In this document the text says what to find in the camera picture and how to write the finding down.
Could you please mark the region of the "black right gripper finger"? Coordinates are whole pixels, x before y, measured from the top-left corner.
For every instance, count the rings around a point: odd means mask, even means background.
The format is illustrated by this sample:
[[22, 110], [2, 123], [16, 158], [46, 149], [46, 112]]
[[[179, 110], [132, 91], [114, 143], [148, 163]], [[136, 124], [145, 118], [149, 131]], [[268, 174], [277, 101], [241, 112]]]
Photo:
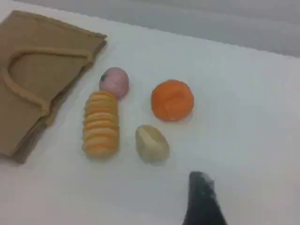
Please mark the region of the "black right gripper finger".
[[183, 225], [227, 225], [215, 192], [215, 182], [207, 174], [189, 175], [187, 211]]

